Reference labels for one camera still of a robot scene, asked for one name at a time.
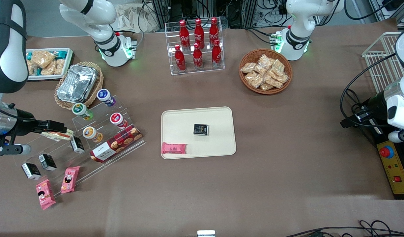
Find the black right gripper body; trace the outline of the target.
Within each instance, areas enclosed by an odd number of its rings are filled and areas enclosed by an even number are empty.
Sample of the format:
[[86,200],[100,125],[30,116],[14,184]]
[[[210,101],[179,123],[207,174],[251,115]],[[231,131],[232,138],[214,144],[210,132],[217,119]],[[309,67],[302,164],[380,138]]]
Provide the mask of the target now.
[[39,122],[33,114],[27,111],[17,109],[17,122],[14,128],[16,136],[25,136],[29,133],[40,134]]

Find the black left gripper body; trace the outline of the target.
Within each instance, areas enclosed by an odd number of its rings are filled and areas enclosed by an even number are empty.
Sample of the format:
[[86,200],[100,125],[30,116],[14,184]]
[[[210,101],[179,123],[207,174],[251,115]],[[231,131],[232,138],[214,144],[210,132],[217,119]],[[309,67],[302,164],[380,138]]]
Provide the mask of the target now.
[[387,122],[388,111],[384,92],[377,93],[366,101],[369,119],[367,125],[373,127],[389,127]]

